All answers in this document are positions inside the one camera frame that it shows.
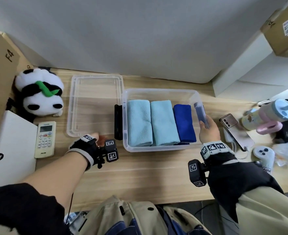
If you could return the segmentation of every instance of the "dark blue towel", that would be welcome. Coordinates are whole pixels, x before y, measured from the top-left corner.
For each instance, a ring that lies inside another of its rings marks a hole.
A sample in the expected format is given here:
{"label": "dark blue towel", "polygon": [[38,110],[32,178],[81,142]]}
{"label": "dark blue towel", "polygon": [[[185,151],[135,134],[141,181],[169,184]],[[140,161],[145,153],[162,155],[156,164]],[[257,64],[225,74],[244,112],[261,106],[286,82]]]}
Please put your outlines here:
{"label": "dark blue towel", "polygon": [[173,114],[181,142],[196,142],[190,105],[175,105]]}

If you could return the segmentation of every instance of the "blue cup lid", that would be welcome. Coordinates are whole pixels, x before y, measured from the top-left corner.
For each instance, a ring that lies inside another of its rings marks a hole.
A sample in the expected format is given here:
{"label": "blue cup lid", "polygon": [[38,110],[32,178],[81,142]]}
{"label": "blue cup lid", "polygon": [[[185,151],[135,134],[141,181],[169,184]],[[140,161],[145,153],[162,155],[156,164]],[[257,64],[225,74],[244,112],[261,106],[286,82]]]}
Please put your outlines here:
{"label": "blue cup lid", "polygon": [[283,120],[288,120],[288,102],[286,100],[277,99],[272,105],[274,113]]}

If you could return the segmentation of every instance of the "pink cup handle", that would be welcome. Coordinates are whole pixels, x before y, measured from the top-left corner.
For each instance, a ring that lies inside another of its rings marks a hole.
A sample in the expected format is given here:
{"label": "pink cup handle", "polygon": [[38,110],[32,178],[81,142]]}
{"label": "pink cup handle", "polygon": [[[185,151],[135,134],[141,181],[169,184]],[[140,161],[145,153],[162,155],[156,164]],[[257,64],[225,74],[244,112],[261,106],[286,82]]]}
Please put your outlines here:
{"label": "pink cup handle", "polygon": [[268,133],[278,132],[282,129],[282,123],[278,121],[270,121],[257,127],[256,132],[265,135]]}

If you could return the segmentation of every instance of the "transparent plastic lid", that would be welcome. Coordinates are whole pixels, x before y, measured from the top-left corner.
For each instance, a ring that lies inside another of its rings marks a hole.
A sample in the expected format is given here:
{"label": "transparent plastic lid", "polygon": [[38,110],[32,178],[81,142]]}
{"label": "transparent plastic lid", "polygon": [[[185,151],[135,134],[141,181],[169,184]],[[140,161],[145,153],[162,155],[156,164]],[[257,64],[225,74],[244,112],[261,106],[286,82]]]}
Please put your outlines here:
{"label": "transparent plastic lid", "polygon": [[121,75],[94,74],[73,76],[69,99],[67,134],[113,134],[115,105],[122,105]]}

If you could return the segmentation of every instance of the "beige jacket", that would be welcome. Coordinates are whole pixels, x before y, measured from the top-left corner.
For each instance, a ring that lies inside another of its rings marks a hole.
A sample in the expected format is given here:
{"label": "beige jacket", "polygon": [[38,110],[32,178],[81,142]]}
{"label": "beige jacket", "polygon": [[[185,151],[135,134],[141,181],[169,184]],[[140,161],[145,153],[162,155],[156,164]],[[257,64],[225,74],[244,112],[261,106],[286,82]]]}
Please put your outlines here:
{"label": "beige jacket", "polygon": [[[119,209],[123,206],[125,215]],[[185,218],[185,225],[174,213],[175,208],[164,207],[171,219],[177,221],[185,232],[200,225],[192,214],[177,209]],[[240,234],[252,235],[288,235],[288,197],[269,187],[259,187],[244,193],[236,206]],[[87,215],[87,221],[80,235],[104,235],[118,221],[130,224],[135,218],[142,235],[166,235],[167,227],[157,208],[151,202],[131,202],[119,200],[115,196],[107,199]],[[9,231],[0,226],[0,234],[17,235],[16,230]]]}

